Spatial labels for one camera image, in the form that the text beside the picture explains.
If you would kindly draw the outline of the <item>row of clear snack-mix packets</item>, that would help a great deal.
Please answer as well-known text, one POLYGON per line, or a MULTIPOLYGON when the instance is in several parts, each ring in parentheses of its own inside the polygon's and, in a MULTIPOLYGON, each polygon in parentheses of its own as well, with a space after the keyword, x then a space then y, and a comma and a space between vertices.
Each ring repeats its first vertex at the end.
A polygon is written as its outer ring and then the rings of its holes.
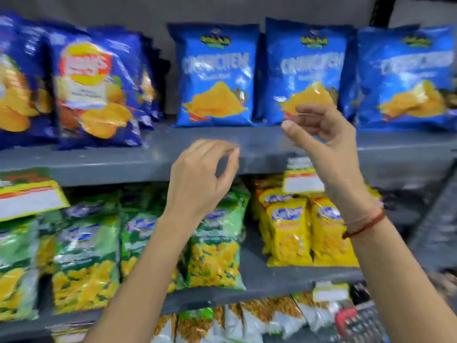
POLYGON ((265 335, 287 340, 303 327, 317 333, 332 326, 344 305, 352 305, 347 293, 316 302, 313 292, 298 292, 164 315, 150 343, 264 343, 265 335))

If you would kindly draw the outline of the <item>person's left forearm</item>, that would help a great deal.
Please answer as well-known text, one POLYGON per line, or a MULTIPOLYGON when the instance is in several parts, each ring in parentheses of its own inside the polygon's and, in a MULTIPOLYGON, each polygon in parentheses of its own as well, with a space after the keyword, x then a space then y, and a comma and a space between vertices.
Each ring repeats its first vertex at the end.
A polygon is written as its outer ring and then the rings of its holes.
POLYGON ((173 271, 204 215, 165 213, 100 319, 82 343, 150 343, 173 271))

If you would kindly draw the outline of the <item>dark blue chips bag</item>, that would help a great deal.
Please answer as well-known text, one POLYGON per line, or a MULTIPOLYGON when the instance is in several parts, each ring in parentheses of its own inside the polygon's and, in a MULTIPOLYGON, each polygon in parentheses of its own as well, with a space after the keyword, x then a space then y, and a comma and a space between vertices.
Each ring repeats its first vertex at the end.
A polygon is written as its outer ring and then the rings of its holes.
POLYGON ((58 150, 139 147, 139 35, 102 27, 48 28, 58 150))
POLYGON ((39 24, 0 13, 0 150, 56 140, 45 39, 39 24))

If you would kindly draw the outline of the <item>black shelf upright post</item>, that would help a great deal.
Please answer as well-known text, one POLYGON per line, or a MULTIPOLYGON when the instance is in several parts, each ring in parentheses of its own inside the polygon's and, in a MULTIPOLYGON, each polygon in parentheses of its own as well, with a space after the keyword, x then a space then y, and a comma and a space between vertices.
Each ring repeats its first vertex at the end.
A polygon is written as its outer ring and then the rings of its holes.
POLYGON ((395 2, 396 0, 375 0, 369 26, 387 28, 395 2))

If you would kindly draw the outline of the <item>yellow green shelf label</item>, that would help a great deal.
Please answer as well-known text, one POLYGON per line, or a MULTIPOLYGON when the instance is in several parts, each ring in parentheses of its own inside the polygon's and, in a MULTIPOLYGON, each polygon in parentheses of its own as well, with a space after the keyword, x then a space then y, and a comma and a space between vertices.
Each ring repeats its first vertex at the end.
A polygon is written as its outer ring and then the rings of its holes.
POLYGON ((334 284, 331 281, 316 282, 312 291, 314 302, 341 302, 350 300, 350 287, 347 283, 334 284))
POLYGON ((0 222, 69 206, 48 167, 0 171, 0 222))
POLYGON ((81 343, 94 322, 56 324, 48 330, 54 343, 81 343))
POLYGON ((283 173, 282 191, 287 194, 321 194, 324 183, 308 156, 290 157, 283 173))

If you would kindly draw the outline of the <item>person's right hand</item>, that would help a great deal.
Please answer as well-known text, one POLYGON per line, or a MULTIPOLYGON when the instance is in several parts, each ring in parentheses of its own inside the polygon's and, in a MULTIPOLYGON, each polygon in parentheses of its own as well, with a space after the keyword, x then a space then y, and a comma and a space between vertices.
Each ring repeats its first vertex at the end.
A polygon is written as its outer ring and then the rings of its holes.
POLYGON ((320 121, 320 131, 314 138, 323 147, 303 149, 324 183, 326 195, 340 211, 347 229, 357 231, 384 220, 385 211, 368 190, 359 167, 356 129, 342 114, 335 107, 304 104, 299 105, 297 114, 289 119, 320 121))

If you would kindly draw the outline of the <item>person's left hand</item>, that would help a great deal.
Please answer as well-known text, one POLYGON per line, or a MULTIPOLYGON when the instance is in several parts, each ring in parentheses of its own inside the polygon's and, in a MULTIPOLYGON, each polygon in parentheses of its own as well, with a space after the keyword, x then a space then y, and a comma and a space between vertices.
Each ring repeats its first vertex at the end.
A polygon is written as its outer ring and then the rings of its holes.
POLYGON ((181 153, 171 167, 163 221, 185 230, 196 229, 225 196, 216 196, 216 179, 234 148, 238 147, 225 140, 198 139, 181 153))

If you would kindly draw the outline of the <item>grey metal shelf board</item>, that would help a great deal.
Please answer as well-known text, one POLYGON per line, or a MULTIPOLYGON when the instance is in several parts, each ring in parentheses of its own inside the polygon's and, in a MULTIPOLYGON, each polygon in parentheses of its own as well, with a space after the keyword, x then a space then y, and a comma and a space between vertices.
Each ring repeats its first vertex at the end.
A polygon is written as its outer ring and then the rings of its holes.
MULTIPOLYGON (((0 151, 0 172, 47 167, 61 186, 166 181, 180 153, 199 138, 237 145, 239 174, 283 172, 304 156, 279 126, 173 128, 160 123, 144 132, 142 147, 56 150, 54 146, 0 151)), ((366 181, 384 189, 413 189, 438 182, 457 160, 457 133, 357 131, 366 181)))
MULTIPOLYGON (((357 267, 269 267, 261 253, 262 241, 257 230, 248 228, 241 250, 240 272, 246 290, 217 287, 185 288, 168 294, 162 314, 180 313, 204 307, 216 307, 252 299, 275 297, 312 289, 315 282, 357 282, 363 275, 357 267)), ((103 310, 55 314, 52 286, 43 283, 35 320, 0 323, 0 343, 11 343, 50 335, 57 324, 95 322, 103 310)))

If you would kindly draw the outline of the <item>stack of yellow snack packets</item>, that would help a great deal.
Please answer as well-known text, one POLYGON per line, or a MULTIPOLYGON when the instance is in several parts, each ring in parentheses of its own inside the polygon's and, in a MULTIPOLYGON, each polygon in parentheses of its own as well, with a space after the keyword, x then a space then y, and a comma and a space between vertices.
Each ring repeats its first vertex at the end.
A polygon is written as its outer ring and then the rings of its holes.
POLYGON ((322 192, 286 193, 283 175, 255 177, 254 220, 270 267, 359 267, 337 207, 322 192))

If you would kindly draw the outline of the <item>person's right forearm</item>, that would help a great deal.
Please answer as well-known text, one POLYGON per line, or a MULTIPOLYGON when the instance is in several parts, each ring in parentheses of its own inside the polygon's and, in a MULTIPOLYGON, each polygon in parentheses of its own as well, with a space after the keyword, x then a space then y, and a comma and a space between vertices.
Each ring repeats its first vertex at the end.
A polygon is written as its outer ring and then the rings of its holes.
POLYGON ((391 343, 457 343, 457 316, 386 217, 348 230, 371 298, 391 343))

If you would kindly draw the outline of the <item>light blue chips bag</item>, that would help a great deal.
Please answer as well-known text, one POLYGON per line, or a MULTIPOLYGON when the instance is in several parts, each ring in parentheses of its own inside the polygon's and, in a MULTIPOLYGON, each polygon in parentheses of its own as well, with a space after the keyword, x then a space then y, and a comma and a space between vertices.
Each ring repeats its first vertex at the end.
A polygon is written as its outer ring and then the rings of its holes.
POLYGON ((356 128, 457 132, 455 34, 453 24, 358 31, 356 128))
POLYGON ((279 125, 307 103, 337 107, 352 25, 266 18, 265 124, 279 125))
POLYGON ((179 110, 175 127, 252 126, 258 24, 172 23, 179 110))

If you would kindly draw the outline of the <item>row of dark blue bags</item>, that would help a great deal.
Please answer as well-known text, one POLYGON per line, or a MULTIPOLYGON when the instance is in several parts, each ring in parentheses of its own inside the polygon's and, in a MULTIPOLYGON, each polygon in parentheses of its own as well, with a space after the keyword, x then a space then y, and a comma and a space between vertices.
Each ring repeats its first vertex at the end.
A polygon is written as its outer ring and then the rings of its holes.
POLYGON ((141 43, 140 107, 146 114, 140 120, 140 127, 152 129, 154 123, 165 120, 166 75, 171 63, 161 57, 161 50, 154 47, 150 37, 139 33, 141 43))

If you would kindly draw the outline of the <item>row of green snack packets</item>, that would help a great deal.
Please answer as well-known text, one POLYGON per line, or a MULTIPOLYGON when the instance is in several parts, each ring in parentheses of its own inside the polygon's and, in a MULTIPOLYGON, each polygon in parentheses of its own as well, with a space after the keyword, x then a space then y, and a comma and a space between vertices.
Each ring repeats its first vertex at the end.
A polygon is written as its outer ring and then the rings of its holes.
MULTIPOLYGON (((0 323, 38 317, 50 276, 55 314, 105 307, 140 259, 166 205, 165 185, 127 185, 73 206, 0 223, 0 323)), ((233 185, 193 232, 168 293, 245 290, 239 266, 250 194, 233 185)))

